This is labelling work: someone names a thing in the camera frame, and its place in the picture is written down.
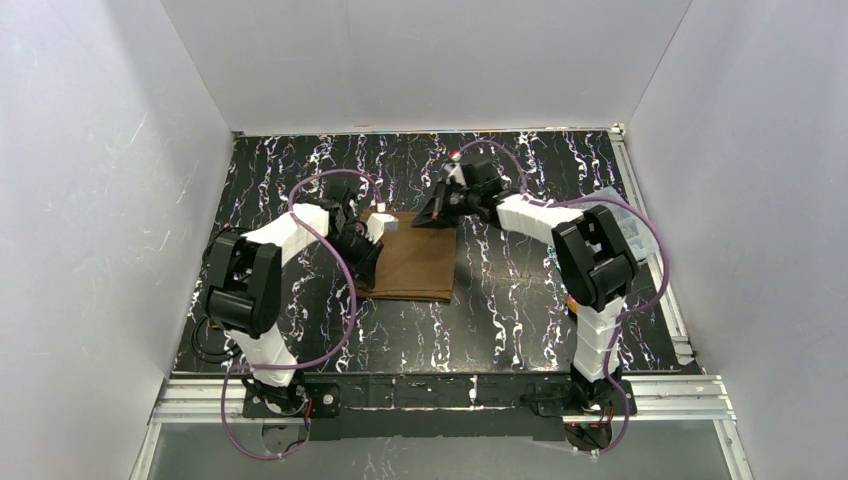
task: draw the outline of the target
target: purple cable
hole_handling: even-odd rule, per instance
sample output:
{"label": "purple cable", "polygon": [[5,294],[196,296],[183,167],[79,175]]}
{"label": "purple cable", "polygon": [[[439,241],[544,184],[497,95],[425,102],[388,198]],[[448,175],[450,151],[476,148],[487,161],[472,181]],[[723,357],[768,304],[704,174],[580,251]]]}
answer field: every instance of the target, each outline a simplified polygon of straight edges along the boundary
{"label": "purple cable", "polygon": [[610,442],[610,444],[606,448],[602,448],[602,449],[598,450],[598,454],[601,455],[601,454],[609,452],[610,450],[615,448],[616,445],[619,444],[619,442],[621,442],[621,440],[624,438],[625,432],[627,432],[627,425],[630,423],[630,402],[628,402],[628,399],[627,399],[627,392],[625,392],[624,388],[622,388],[621,385],[618,382],[616,382],[614,378],[612,378],[612,375],[610,375],[610,372],[609,372],[609,361],[610,361],[610,356],[612,355],[612,348],[615,346],[615,342],[618,341],[618,337],[622,333],[621,324],[624,321],[624,318],[629,316],[629,315],[641,313],[641,312],[644,312],[646,310],[650,310],[650,309],[656,307],[657,304],[660,303],[660,299],[662,298],[662,296],[665,295],[666,290],[668,290],[668,282],[669,282],[669,279],[670,279],[670,276],[671,276],[670,275],[670,273],[671,273],[671,267],[670,267],[671,262],[669,261],[669,258],[668,258],[668,248],[666,247],[665,242],[663,241],[662,237],[660,236],[660,234],[657,231],[656,226],[654,226],[653,222],[651,222],[648,219],[648,217],[645,216],[644,213],[642,213],[639,210],[631,207],[627,202],[625,202],[623,200],[618,200],[618,199],[615,199],[615,198],[606,198],[606,197],[593,198],[590,195],[590,196],[586,196],[586,197],[582,197],[582,198],[577,198],[577,199],[574,199],[574,200],[566,200],[566,201],[554,202],[554,203],[546,203],[546,202],[543,202],[541,200],[535,200],[535,199],[527,199],[527,201],[530,204],[536,205],[536,206],[539,206],[539,207],[552,207],[552,208],[553,207],[569,207],[569,206],[574,205],[574,204],[587,203],[587,202],[611,203],[611,204],[617,205],[617,206],[627,210],[628,212],[632,213],[633,215],[635,215],[639,220],[642,221],[642,223],[645,224],[646,227],[648,227],[648,230],[651,231],[651,234],[657,240],[657,246],[658,246],[658,249],[659,249],[659,252],[660,252],[660,258],[662,259],[662,264],[663,264],[663,277],[662,277],[662,281],[660,282],[660,287],[657,289],[657,294],[654,295],[654,297],[651,298],[651,300],[648,301],[648,303],[641,305],[639,307],[636,307],[632,310],[625,310],[625,311],[621,312],[618,315],[618,317],[616,317],[616,319],[615,319],[615,329],[613,330],[613,334],[612,334],[612,338],[610,339],[610,343],[609,343],[609,345],[607,345],[607,353],[604,356],[604,377],[606,378],[606,380],[608,382],[610,382],[612,384],[612,386],[616,390],[618,390],[618,393],[621,394],[621,399],[622,399],[622,401],[624,401],[624,422],[622,423],[621,430],[619,430],[618,435],[616,435],[615,439],[613,439],[613,441]]}
{"label": "purple cable", "polygon": [[233,435],[233,431],[232,429],[230,429],[230,425],[227,423],[227,412],[224,409],[224,405],[226,403],[227,398],[227,383],[229,383],[230,381],[230,373],[232,373],[232,369],[228,368],[227,373],[224,374],[224,386],[223,388],[221,388],[221,423],[224,425],[224,432],[227,433],[227,437],[230,439],[230,443],[232,443],[233,446],[236,447],[239,452],[247,455],[248,457],[254,460],[281,460],[300,450],[304,445],[306,445],[306,442],[309,441],[308,433],[306,439],[303,442],[286,452],[275,453],[273,455],[260,455],[244,448],[244,446],[240,444],[238,440],[236,440],[235,435]]}
{"label": "purple cable", "polygon": [[[342,336],[342,339],[339,340],[339,343],[336,344],[336,346],[333,347],[332,350],[327,352],[326,355],[323,355],[319,358],[316,358],[315,360],[310,360],[308,362],[298,363],[298,364],[294,364],[294,365],[267,365],[267,364],[253,365],[252,367],[254,369],[257,369],[257,370],[295,370],[295,369],[314,367],[315,365],[319,365],[321,363],[324,363],[325,361],[332,358],[335,354],[337,354],[339,352],[339,350],[342,349],[342,346],[344,346],[348,342],[351,334],[353,334],[353,329],[356,327],[356,312],[357,312],[357,309],[359,308],[358,305],[357,305],[356,285],[353,282],[353,275],[351,275],[350,269],[347,267],[347,264],[345,263],[342,256],[339,254],[339,252],[335,248],[333,248],[332,245],[330,245],[330,242],[328,242],[327,239],[324,238],[323,235],[318,233],[314,228],[310,227],[308,224],[306,224],[306,222],[304,222],[303,220],[298,218],[297,215],[294,214],[294,198],[295,198],[298,190],[300,190],[306,183],[311,182],[313,180],[317,180],[321,177],[325,177],[327,175],[335,175],[335,174],[342,174],[342,173],[359,175],[360,177],[368,180],[368,182],[371,183],[371,185],[374,187],[374,196],[377,198],[377,202],[379,202],[379,203],[383,202],[383,197],[380,194],[380,189],[377,188],[377,183],[374,181],[374,179],[372,179],[370,176],[368,176],[368,175],[366,175],[362,172],[359,172],[357,170],[339,168],[339,169],[335,169],[335,170],[327,170],[326,172],[321,172],[319,174],[313,175],[313,176],[311,176],[311,177],[309,177],[305,180],[302,180],[297,185],[295,185],[294,188],[292,188],[291,193],[289,193],[289,213],[292,216],[292,220],[294,220],[294,222],[296,224],[303,227],[304,230],[306,230],[307,232],[311,233],[318,240],[318,242],[321,243],[321,245],[323,245],[325,248],[327,248],[327,250],[330,251],[330,253],[333,255],[333,257],[336,259],[336,262],[339,264],[339,267],[341,267],[342,273],[344,274],[345,280],[347,281],[348,290],[350,291],[351,312],[350,312],[350,318],[348,320],[349,323],[348,323],[347,329],[345,329],[345,332],[344,332],[344,335]],[[241,453],[247,455],[250,458],[256,459],[256,460],[278,460],[278,459],[281,459],[281,458],[285,458],[285,457],[291,455],[292,453],[298,451],[306,443],[306,441],[304,441],[303,443],[298,445],[296,448],[289,450],[288,452],[278,453],[278,454],[275,454],[275,455],[260,455],[260,454],[257,454],[257,453],[253,453],[250,450],[244,448],[244,446],[242,446],[238,442],[238,440],[236,440],[236,437],[233,435],[233,432],[230,429],[229,424],[227,424],[227,414],[226,414],[226,411],[224,409],[224,405],[225,405],[226,399],[227,399],[227,383],[230,380],[230,374],[231,374],[233,369],[244,370],[245,367],[243,365],[237,365],[237,366],[232,366],[232,367],[228,368],[227,373],[224,374],[224,386],[221,389],[221,423],[224,425],[224,431],[226,432],[227,437],[230,439],[230,443],[232,443],[233,446],[236,447],[236,449],[238,451],[240,451]]]}
{"label": "purple cable", "polygon": [[481,138],[480,140],[474,140],[473,142],[466,143],[465,145],[460,147],[459,153],[462,153],[462,152],[468,150],[469,148],[473,147],[474,145],[480,145],[481,143],[485,143],[485,144],[491,145],[493,147],[499,148],[502,152],[504,152],[509,157],[510,160],[512,160],[512,163],[515,164],[515,168],[518,169],[518,176],[521,178],[521,193],[526,192],[527,191],[527,175],[524,174],[524,170],[521,168],[521,164],[518,162],[518,159],[515,158],[515,154],[510,152],[505,146],[501,145],[500,143],[493,142],[493,141],[486,139],[486,138]]}

